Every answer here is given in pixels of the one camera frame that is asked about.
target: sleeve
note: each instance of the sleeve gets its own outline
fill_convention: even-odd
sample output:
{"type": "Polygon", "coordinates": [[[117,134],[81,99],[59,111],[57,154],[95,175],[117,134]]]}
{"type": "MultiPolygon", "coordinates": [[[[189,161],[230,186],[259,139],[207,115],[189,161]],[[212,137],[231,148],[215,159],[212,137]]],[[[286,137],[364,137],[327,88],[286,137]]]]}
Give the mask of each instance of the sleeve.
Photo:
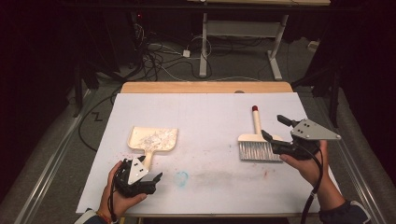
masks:
{"type": "Polygon", "coordinates": [[[82,216],[75,222],[75,224],[107,224],[101,217],[91,209],[82,214],[82,216]]]}
{"type": "Polygon", "coordinates": [[[355,201],[346,201],[332,210],[320,211],[319,217],[323,223],[328,224],[364,224],[371,219],[363,206],[355,201]]]}

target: blue stain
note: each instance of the blue stain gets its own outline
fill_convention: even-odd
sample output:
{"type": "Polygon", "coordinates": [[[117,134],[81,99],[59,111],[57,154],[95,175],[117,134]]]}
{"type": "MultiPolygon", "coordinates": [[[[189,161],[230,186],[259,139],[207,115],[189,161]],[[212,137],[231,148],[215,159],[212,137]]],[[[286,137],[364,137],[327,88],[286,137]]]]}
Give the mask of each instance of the blue stain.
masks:
{"type": "Polygon", "coordinates": [[[184,188],[187,184],[187,180],[189,179],[189,175],[186,172],[177,172],[175,175],[175,183],[180,187],[184,188]]]}

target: cable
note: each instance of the cable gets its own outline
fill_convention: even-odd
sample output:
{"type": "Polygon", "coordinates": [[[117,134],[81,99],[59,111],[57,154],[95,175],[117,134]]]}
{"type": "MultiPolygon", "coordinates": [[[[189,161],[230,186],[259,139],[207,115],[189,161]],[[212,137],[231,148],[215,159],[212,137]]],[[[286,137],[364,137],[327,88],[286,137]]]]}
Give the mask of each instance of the cable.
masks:
{"type": "Polygon", "coordinates": [[[263,68],[261,68],[261,69],[259,69],[259,71],[257,71],[257,75],[259,76],[259,79],[260,79],[260,71],[261,71],[261,70],[264,70],[266,67],[268,67],[268,65],[271,64],[271,61],[272,61],[273,59],[270,59],[270,61],[268,62],[268,64],[266,64],[263,68]]]}
{"type": "Polygon", "coordinates": [[[196,36],[195,38],[193,38],[191,41],[190,41],[190,44],[192,44],[192,41],[194,41],[194,40],[196,40],[196,39],[199,39],[199,38],[201,38],[201,39],[203,39],[203,40],[205,40],[206,41],[206,43],[207,44],[209,44],[209,53],[207,53],[207,55],[206,55],[206,57],[207,56],[209,56],[210,55],[210,53],[212,52],[212,45],[210,44],[210,42],[209,42],[209,40],[207,40],[206,38],[203,38],[203,37],[201,37],[201,36],[196,36]]]}
{"type": "Polygon", "coordinates": [[[254,80],[254,81],[262,82],[261,80],[253,78],[253,77],[224,77],[224,78],[214,79],[214,80],[210,80],[210,81],[222,81],[222,80],[233,79],[233,78],[244,78],[244,79],[248,79],[248,80],[254,80]]]}
{"type": "Polygon", "coordinates": [[[314,201],[315,194],[318,192],[318,189],[319,189],[320,183],[321,183],[321,179],[323,177],[323,154],[319,148],[318,152],[320,153],[320,159],[322,161],[322,162],[320,162],[318,160],[318,158],[315,155],[313,155],[308,149],[306,149],[303,146],[300,146],[300,147],[312,157],[312,159],[315,161],[315,163],[317,164],[317,166],[319,168],[319,178],[318,178],[317,184],[314,186],[314,188],[311,191],[311,194],[309,195],[308,199],[306,200],[304,210],[303,210],[303,215],[301,217],[300,223],[305,224],[306,216],[308,215],[308,211],[309,211],[309,207],[311,206],[312,202],[314,201]]]}
{"type": "Polygon", "coordinates": [[[139,48],[140,46],[142,46],[142,44],[144,42],[143,39],[145,39],[145,30],[143,29],[143,27],[141,25],[139,25],[137,23],[135,24],[135,26],[140,28],[139,34],[137,35],[137,39],[139,39],[140,34],[142,34],[142,38],[140,40],[140,44],[137,46],[137,48],[139,48]]]}
{"type": "Polygon", "coordinates": [[[118,224],[119,221],[117,220],[117,216],[114,213],[114,202],[113,202],[113,196],[114,196],[114,192],[115,190],[115,180],[116,180],[116,176],[120,173],[121,168],[119,168],[116,173],[113,175],[113,179],[111,180],[111,189],[110,189],[110,195],[108,196],[108,200],[107,200],[107,208],[108,211],[110,212],[111,215],[111,223],[112,224],[118,224]]]}
{"type": "Polygon", "coordinates": [[[172,74],[170,74],[170,73],[168,72],[168,70],[166,70],[166,69],[163,68],[163,67],[162,67],[162,69],[163,69],[163,71],[165,71],[170,77],[174,78],[175,80],[186,81],[186,82],[188,81],[188,80],[180,79],[180,78],[178,78],[178,77],[174,77],[172,74]]]}
{"type": "Polygon", "coordinates": [[[159,50],[162,49],[162,48],[166,48],[166,49],[171,49],[172,52],[166,52],[166,51],[159,51],[159,52],[161,52],[161,53],[174,53],[174,54],[182,55],[181,53],[177,52],[175,49],[169,48],[169,47],[167,47],[167,46],[165,46],[165,45],[163,45],[163,44],[161,44],[161,45],[159,45],[159,44],[148,44],[148,47],[149,47],[150,45],[161,46],[159,49],[154,50],[154,51],[159,51],[159,50]]]}
{"type": "Polygon", "coordinates": [[[110,96],[107,96],[105,99],[101,100],[101,101],[100,101],[99,103],[97,103],[93,108],[91,108],[91,109],[84,115],[84,117],[83,117],[82,120],[81,120],[81,123],[78,125],[78,136],[79,136],[79,139],[81,140],[81,142],[82,142],[87,148],[89,148],[90,150],[92,150],[92,151],[94,151],[94,152],[97,152],[97,149],[94,148],[94,147],[92,147],[90,144],[88,144],[88,143],[84,140],[84,138],[82,137],[82,134],[81,134],[81,126],[82,126],[82,124],[84,123],[85,119],[92,113],[92,111],[93,111],[97,106],[99,106],[101,103],[103,103],[104,101],[110,99],[110,103],[111,103],[112,105],[114,105],[114,102],[112,101],[112,98],[113,98],[114,96],[116,96],[114,92],[118,91],[119,89],[120,89],[120,87],[116,88],[116,90],[113,91],[113,93],[112,93],[110,96]]]}
{"type": "Polygon", "coordinates": [[[228,42],[229,46],[224,46],[224,45],[216,45],[216,44],[214,44],[215,40],[210,40],[211,43],[212,43],[211,44],[212,55],[219,56],[219,57],[223,57],[223,56],[226,56],[228,54],[231,54],[234,49],[243,49],[243,48],[247,48],[247,47],[257,47],[265,39],[263,37],[255,37],[251,43],[245,44],[245,43],[241,43],[241,42],[251,41],[251,39],[244,39],[244,38],[231,39],[229,36],[225,36],[225,38],[220,38],[220,37],[215,36],[215,35],[209,35],[208,38],[209,37],[217,39],[220,42],[225,42],[225,41],[228,42]],[[217,53],[214,53],[214,49],[216,47],[218,47],[218,48],[227,48],[227,47],[229,47],[229,50],[227,52],[225,52],[225,53],[217,54],[217,53]]]}

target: desk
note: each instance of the desk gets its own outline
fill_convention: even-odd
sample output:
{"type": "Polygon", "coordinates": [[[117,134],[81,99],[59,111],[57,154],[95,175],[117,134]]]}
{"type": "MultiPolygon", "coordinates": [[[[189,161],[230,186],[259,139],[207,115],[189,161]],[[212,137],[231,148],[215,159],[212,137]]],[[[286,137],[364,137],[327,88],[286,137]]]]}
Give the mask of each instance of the desk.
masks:
{"type": "MultiPolygon", "coordinates": [[[[285,5],[285,6],[328,6],[330,0],[206,0],[208,3],[236,3],[253,5],[285,5]]],[[[285,31],[288,15],[283,15],[280,22],[258,22],[258,21],[210,21],[207,13],[204,13],[202,31],[202,50],[200,61],[200,77],[206,77],[207,53],[206,42],[208,35],[231,35],[231,36],[253,36],[253,37],[274,37],[275,43],[272,50],[267,51],[267,57],[275,80],[282,80],[279,66],[276,61],[276,53],[285,31]]]]}
{"type": "MultiPolygon", "coordinates": [[[[175,149],[153,157],[148,179],[163,172],[157,191],[128,210],[126,216],[292,217],[303,211],[312,187],[298,171],[285,163],[240,161],[238,154],[237,136],[254,132],[253,105],[261,108],[262,127],[291,140],[289,127],[277,122],[276,114],[291,119],[303,119],[306,114],[289,84],[136,82],[124,84],[121,92],[78,213],[87,207],[96,208],[106,174],[117,161],[141,155],[126,144],[133,126],[178,128],[179,132],[175,149]],[[249,92],[249,87],[256,93],[233,93],[249,92]],[[284,92],[268,93],[278,91],[275,87],[284,92]]],[[[314,201],[310,212],[318,210],[318,201],[314,201]]]]}

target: brush bristles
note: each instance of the brush bristles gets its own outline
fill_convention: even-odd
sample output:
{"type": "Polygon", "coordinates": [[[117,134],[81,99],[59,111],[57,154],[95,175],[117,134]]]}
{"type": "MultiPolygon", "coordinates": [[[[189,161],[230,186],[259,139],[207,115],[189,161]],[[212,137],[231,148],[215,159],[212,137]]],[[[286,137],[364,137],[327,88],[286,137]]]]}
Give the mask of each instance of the brush bristles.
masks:
{"type": "Polygon", "coordinates": [[[239,142],[239,158],[241,161],[278,161],[279,155],[272,151],[267,142],[239,142]]]}

